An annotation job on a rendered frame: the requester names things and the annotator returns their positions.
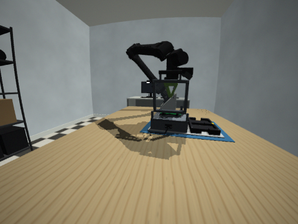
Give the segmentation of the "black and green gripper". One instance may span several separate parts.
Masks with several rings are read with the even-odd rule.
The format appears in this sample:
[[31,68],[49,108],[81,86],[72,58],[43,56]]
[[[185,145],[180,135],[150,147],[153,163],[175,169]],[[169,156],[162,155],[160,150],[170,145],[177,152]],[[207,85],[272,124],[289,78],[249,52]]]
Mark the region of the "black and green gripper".
[[[167,67],[167,70],[171,70],[171,68],[174,67],[174,66],[170,66],[170,67]],[[178,77],[171,77],[171,74],[166,74],[166,77],[164,77],[165,80],[177,80]]]

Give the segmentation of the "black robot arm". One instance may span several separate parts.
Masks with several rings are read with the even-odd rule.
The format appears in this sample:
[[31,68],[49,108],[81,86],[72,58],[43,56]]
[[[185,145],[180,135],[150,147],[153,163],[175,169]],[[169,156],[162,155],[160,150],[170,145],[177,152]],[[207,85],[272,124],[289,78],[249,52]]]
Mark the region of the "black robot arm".
[[171,42],[162,41],[148,45],[140,45],[140,43],[136,43],[127,49],[126,54],[128,55],[129,59],[132,59],[140,67],[151,83],[152,80],[158,79],[145,65],[139,55],[152,55],[159,58],[161,62],[167,59],[167,67],[174,66],[171,68],[171,70],[182,70],[182,76],[188,80],[193,77],[193,68],[178,67],[188,63],[188,54],[181,48],[174,50]]

